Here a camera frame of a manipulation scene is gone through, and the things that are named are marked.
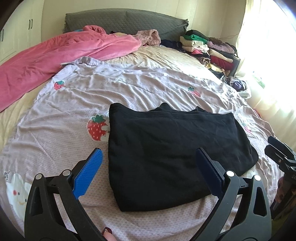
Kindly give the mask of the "hand with red nails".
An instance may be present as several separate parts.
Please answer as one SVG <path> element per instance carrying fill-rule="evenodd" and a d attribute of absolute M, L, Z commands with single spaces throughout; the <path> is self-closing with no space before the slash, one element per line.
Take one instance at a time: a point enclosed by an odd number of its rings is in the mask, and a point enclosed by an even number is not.
<path fill-rule="evenodd" d="M 112 233 L 112 230 L 108 227 L 105 227 L 102 231 L 102 235 L 107 241 L 116 241 L 115 236 Z"/>

